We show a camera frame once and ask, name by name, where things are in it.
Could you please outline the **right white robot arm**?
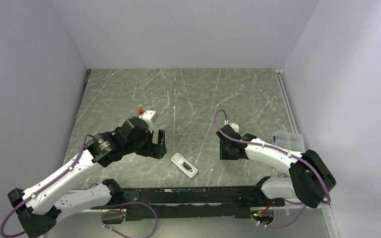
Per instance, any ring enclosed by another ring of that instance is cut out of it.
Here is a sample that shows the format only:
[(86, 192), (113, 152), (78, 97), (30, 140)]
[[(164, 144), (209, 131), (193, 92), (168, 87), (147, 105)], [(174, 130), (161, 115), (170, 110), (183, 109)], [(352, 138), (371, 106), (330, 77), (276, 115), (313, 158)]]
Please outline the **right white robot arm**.
[(317, 152), (291, 151), (252, 134), (241, 136), (229, 124), (216, 134), (222, 160), (259, 161), (286, 174), (285, 178), (264, 178), (253, 193), (256, 204), (265, 206), (275, 198), (298, 199), (310, 208), (329, 203), (329, 193), (336, 180)]

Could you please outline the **white remote control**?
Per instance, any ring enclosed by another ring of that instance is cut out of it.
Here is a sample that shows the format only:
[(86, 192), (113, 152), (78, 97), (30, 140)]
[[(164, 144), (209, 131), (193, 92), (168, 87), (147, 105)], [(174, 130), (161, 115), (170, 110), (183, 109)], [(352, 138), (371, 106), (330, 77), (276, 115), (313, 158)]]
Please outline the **white remote control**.
[(176, 153), (171, 157), (171, 161), (189, 178), (193, 178), (198, 173), (198, 169), (193, 166), (186, 158), (180, 153)]

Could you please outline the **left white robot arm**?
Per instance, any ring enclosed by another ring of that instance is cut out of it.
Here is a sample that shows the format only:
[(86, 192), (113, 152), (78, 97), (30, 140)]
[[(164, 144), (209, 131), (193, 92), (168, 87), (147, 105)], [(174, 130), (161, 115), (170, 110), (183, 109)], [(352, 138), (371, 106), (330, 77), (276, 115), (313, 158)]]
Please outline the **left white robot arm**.
[(85, 209), (119, 207), (124, 201), (124, 191), (114, 179), (105, 179), (80, 192), (69, 191), (80, 180), (126, 155), (163, 158), (167, 153), (165, 131), (154, 131), (153, 123), (153, 119), (132, 117), (113, 131), (85, 135), (79, 152), (68, 163), (36, 185), (25, 190), (15, 188), (8, 193), (13, 210), (2, 222), (0, 235), (9, 236), (4, 227), (12, 214), (17, 215), (23, 228), (20, 235), (38, 238), (57, 222)]

